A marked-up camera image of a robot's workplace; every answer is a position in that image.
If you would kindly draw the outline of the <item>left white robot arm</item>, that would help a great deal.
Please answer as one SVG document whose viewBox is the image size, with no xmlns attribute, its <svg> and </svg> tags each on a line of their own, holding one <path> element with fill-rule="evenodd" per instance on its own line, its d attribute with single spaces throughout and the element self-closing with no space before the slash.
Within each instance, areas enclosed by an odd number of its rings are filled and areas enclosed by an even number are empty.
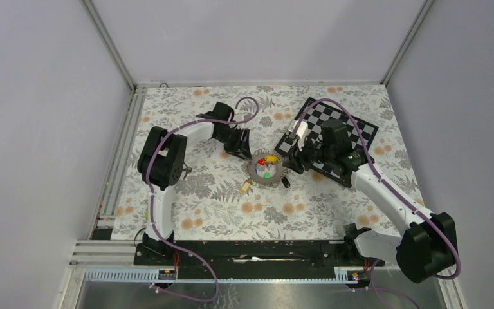
<svg viewBox="0 0 494 309">
<path fill-rule="evenodd" d="M 184 173 L 187 150 L 205 140 L 216 140 L 229 155 L 251 159 L 250 130 L 243 124 L 252 119 L 234 119 L 234 109 L 217 102 L 213 110 L 174 129 L 154 126 L 147 136 L 137 163 L 137 170 L 147 184 L 147 226 L 142 245 L 157 264 L 170 262 L 174 255 L 172 204 L 174 186 Z"/>
</svg>

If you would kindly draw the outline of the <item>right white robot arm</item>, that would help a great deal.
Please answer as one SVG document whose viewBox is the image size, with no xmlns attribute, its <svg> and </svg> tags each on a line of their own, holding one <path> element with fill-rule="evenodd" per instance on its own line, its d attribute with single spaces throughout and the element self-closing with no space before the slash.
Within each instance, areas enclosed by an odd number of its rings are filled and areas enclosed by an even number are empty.
<svg viewBox="0 0 494 309">
<path fill-rule="evenodd" d="M 343 256 L 346 262 L 359 265 L 367 258 L 398 265 L 412 282 L 420 283 L 455 266 L 453 279 L 459 275 L 461 262 L 457 249 L 455 222 L 445 212 L 436 214 L 417 207 L 395 183 L 380 173 L 364 149 L 353 149 L 346 125 L 328 120 L 321 128 L 322 140 L 308 137 L 308 124 L 294 120 L 288 127 L 292 146 L 284 167 L 302 174 L 318 164 L 368 197 L 394 224 L 398 236 L 380 234 L 369 228 L 347 232 Z"/>
</svg>

